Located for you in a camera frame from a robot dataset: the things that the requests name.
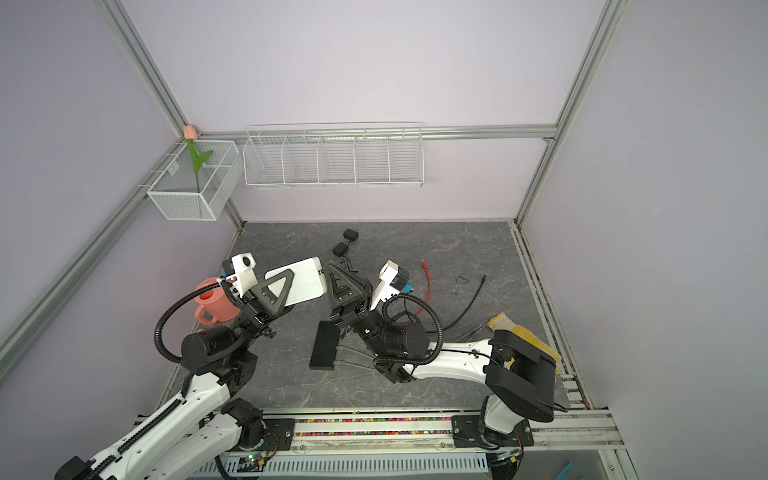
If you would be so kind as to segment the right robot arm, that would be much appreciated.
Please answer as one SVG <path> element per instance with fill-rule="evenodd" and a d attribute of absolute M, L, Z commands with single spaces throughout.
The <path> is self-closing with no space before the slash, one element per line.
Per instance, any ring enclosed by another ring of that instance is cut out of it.
<path fill-rule="evenodd" d="M 516 333 L 500 329 L 489 339 L 448 342 L 440 316 L 408 293 L 408 276 L 389 261 L 377 285 L 337 263 L 328 264 L 331 320 L 354 332 L 372 356 L 372 367 L 392 383 L 445 378 L 484 385 L 478 422 L 481 441 L 497 447 L 526 421 L 550 423 L 557 361 Z"/>

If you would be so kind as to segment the black network switch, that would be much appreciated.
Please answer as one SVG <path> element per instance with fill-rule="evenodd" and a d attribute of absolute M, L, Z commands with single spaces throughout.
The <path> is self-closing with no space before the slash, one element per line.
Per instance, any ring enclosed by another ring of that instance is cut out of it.
<path fill-rule="evenodd" d="M 341 331 L 332 321 L 318 324 L 309 368 L 318 371 L 333 371 Z"/>

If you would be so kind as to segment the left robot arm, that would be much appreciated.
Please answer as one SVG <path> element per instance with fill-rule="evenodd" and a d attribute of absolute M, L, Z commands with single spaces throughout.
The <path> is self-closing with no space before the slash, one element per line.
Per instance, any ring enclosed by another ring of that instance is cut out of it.
<path fill-rule="evenodd" d="M 287 300 L 295 273 L 285 269 L 259 283 L 248 267 L 219 277 L 182 297 L 158 320 L 154 341 L 159 353 L 189 374 L 180 390 L 129 433 L 95 455 L 75 456 L 56 472 L 58 479 L 185 479 L 209 461 L 224 467 L 232 449 L 254 452 L 265 465 L 280 449 L 261 409 L 238 397 L 252 378 L 257 357 L 249 348 L 271 332 L 271 323 L 291 309 Z M 163 329 L 182 306 L 211 291 L 239 306 L 230 326 L 217 325 L 189 334 L 182 352 L 163 342 Z"/>

